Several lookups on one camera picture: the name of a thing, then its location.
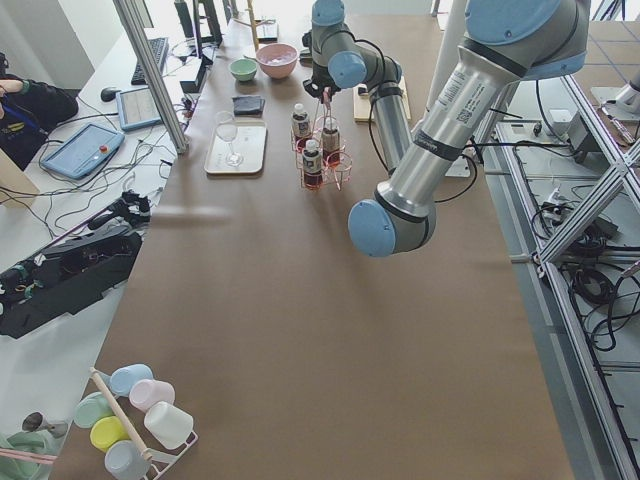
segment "metal pole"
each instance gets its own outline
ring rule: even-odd
[[[169,98],[169,92],[167,92],[158,65],[153,53],[151,53],[151,47],[149,47],[147,36],[142,27],[140,13],[128,0],[113,0],[113,4],[120,17],[120,23],[122,23],[122,27],[129,37],[131,47],[136,54],[138,62],[140,62],[151,96],[176,148],[176,152],[178,154],[184,153],[189,148],[187,138],[180,127],[171,98]]]
[[[542,263],[553,262],[562,255],[584,230],[602,213],[623,188],[624,173],[619,165],[609,167],[589,194],[565,220],[549,242],[540,250]]]
[[[439,9],[440,9],[440,0],[433,0],[431,2],[431,16],[437,17]]]

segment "keyboard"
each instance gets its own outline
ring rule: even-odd
[[[169,39],[167,37],[152,38],[149,40],[149,46],[153,52],[153,56],[158,65],[158,69],[162,72],[164,68],[164,62],[167,59],[169,53]],[[146,85],[144,78],[144,72],[142,71],[142,65],[140,62],[136,64],[136,69],[131,77],[131,85]]]

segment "tablet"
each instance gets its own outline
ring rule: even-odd
[[[116,103],[118,104],[120,128],[125,132],[161,122],[149,87],[118,92],[116,93]]]
[[[123,141],[124,133],[89,123],[42,160],[41,164],[47,170],[79,179],[109,160]]]

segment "sticker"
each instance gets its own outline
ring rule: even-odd
[[[438,97],[438,103],[445,112],[455,104],[456,109],[450,118],[466,127],[473,125],[476,117],[484,116],[495,93],[492,85],[455,70]]]

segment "wire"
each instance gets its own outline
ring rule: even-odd
[[[110,115],[114,115],[114,114],[112,114],[112,113],[104,113],[104,112],[101,112],[101,111],[100,111],[100,110],[98,110],[96,107],[94,107],[93,105],[88,104],[88,103],[87,103],[87,102],[85,102],[82,98],[80,98],[80,95],[78,95],[76,98],[77,98],[78,100],[80,100],[82,103],[84,103],[84,104],[85,104],[87,107],[89,107],[91,110],[93,110],[94,112],[97,112],[97,113],[98,113],[98,115],[96,115],[96,116],[106,118],[106,119],[107,119],[107,121],[111,124],[111,126],[113,127],[113,129],[114,129],[114,130],[118,130],[118,127],[116,127],[115,123],[113,123],[113,122],[111,121],[111,119],[109,118],[109,116],[110,116]]]
[[[554,149],[556,148],[570,148],[568,143],[557,144],[557,143],[540,143],[540,142],[532,142],[530,140],[520,140],[518,142],[488,142],[488,143],[477,143],[476,147],[531,147],[531,148],[541,148],[548,152],[551,152],[560,157],[573,158],[573,154],[560,153],[556,152]]]
[[[378,82],[378,84],[374,87],[374,88],[379,88],[380,85],[382,85],[383,82],[385,82],[385,78],[386,78],[386,64],[385,64],[385,55],[384,53],[382,53],[382,50],[380,49],[380,47],[378,47],[375,43],[369,41],[369,40],[365,40],[365,39],[358,39],[356,40],[354,38],[354,42],[355,43],[364,43],[366,45],[369,45],[371,47],[373,47],[377,52],[378,52],[378,58],[376,58],[376,68],[375,70],[371,73],[371,77],[373,77],[377,71],[378,71],[378,62],[380,62],[381,64],[381,80],[380,82]],[[371,106],[369,108],[369,118],[367,120],[367,127],[369,129],[369,138],[371,139],[371,144],[373,145],[373,149],[376,152],[376,155],[378,156],[378,160],[380,161],[380,164],[382,165],[382,167],[385,169],[385,171],[387,173],[389,173],[389,166],[387,164],[387,162],[384,160],[384,157],[382,156],[382,153],[380,153],[380,149],[378,148],[378,144],[376,142],[375,137],[373,136],[373,107],[375,105],[375,103],[378,101],[378,99],[374,99],[373,102],[371,102]]]
[[[505,111],[502,111],[502,110],[498,110],[497,108],[490,108],[489,110],[492,111],[492,112],[504,115],[505,117],[513,117],[513,118],[517,118],[517,119],[520,119],[520,120],[522,120],[524,118],[524,117],[522,117],[520,115],[516,115],[515,113],[505,112]]]
[[[575,271],[571,272],[567,268],[567,266],[573,265],[573,264],[577,265],[578,268],[576,268]],[[618,272],[624,271],[623,268],[614,264],[606,263],[606,262],[597,261],[595,262],[595,265],[606,266]],[[620,286],[624,282],[625,277],[620,276],[614,285],[608,280],[607,277],[603,275],[604,278],[607,278],[607,284],[608,284],[608,287],[606,288],[606,294],[605,292],[602,292],[603,293],[602,295],[591,294],[592,296],[588,296],[588,298],[585,298],[583,293],[585,291],[589,291],[588,290],[589,287],[585,285],[584,287],[577,288],[578,283],[582,281],[579,276],[580,272],[583,271],[582,263],[565,262],[560,266],[560,271],[563,273],[568,273],[570,276],[571,283],[567,282],[565,278],[565,282],[567,282],[567,287],[568,287],[569,300],[571,302],[571,305],[573,307],[573,310],[576,316],[578,317],[578,319],[582,324],[582,328],[588,340],[589,345],[594,350],[597,350],[597,351],[608,352],[613,350],[617,345],[617,341],[614,334],[619,330],[621,330],[622,328],[624,328],[633,317],[640,314],[640,309],[638,309],[638,305],[640,304],[640,280],[638,280],[636,277],[633,277],[633,276],[629,277],[629,279],[632,280],[635,283],[635,285],[638,287],[637,291],[627,293],[624,295],[619,295]],[[594,308],[592,308],[589,311],[589,313],[585,315],[580,310],[580,306],[578,305],[577,298],[576,298],[577,295],[579,295],[586,302],[589,302],[592,304],[596,303],[597,305]],[[620,300],[628,297],[632,297],[634,295],[635,295],[635,300],[630,311],[628,313],[614,315],[614,307],[616,305],[616,302],[619,302]],[[599,321],[595,327],[589,328],[588,323],[591,317],[595,313],[600,312],[600,310],[605,307],[607,309],[606,317],[603,320]],[[618,320],[623,320],[623,322],[620,325],[617,325],[614,327],[613,322]],[[601,333],[601,330],[605,326],[606,326],[606,332]],[[597,345],[597,337],[602,337],[602,336],[608,336],[610,339],[609,344],[605,347]]]
[[[478,179],[478,167],[476,166],[476,162],[473,161],[473,158],[471,158],[469,155],[465,155],[464,153],[460,155],[461,157],[464,157],[467,159],[467,163],[469,163],[472,167],[473,170],[473,176],[471,178],[471,182],[469,182],[469,185],[467,185],[464,190],[462,190],[460,193],[457,193],[451,197],[448,198],[443,198],[442,200],[435,200],[434,203],[445,203],[445,202],[450,202],[451,200],[454,200],[458,197],[461,197],[462,195],[464,195],[466,192],[469,191],[469,189],[471,189],[471,187],[473,187],[473,185],[476,183],[476,180]]]
[[[549,123],[549,120],[547,120],[547,116],[544,113],[544,108],[542,107],[542,99],[540,98],[540,80],[536,80],[536,101],[538,102],[538,108],[540,109],[540,115],[542,116],[542,121],[547,126],[551,134],[554,137],[556,137],[558,140],[563,142],[563,140],[560,138],[560,135],[558,135],[556,131],[553,129],[553,127]]]

